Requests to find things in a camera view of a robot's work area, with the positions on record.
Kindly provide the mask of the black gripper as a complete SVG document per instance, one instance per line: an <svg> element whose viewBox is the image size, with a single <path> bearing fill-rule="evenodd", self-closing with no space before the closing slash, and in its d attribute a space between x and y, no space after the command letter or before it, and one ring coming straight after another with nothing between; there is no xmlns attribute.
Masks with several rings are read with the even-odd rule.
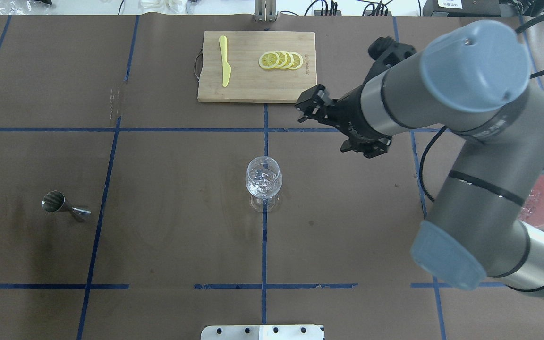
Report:
<svg viewBox="0 0 544 340"><path fill-rule="evenodd" d="M319 124L329 124L330 121L348 138L340 147L342 153L362 153L367 159L384 155L391 145L392 136L376 131L366 121L361 108L363 88L363 85L358 86L339 99L331 99L322 84L303 91L294 104L301 115L298 123L314 120Z"/></svg>

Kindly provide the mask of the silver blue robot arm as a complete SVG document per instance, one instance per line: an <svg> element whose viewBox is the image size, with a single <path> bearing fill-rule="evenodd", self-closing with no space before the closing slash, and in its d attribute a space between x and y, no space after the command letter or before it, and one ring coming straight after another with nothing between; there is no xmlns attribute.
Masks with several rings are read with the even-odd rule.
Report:
<svg viewBox="0 0 544 340"><path fill-rule="evenodd" d="M454 288L485 278L544 299L544 231L518 218L544 174L544 90L530 83L517 32L475 21L423 51L380 37L363 83L339 99L323 85L301 93L300 122L346 135L341 152L387 152L393 136L442 124L464 140L410 253Z"/></svg>

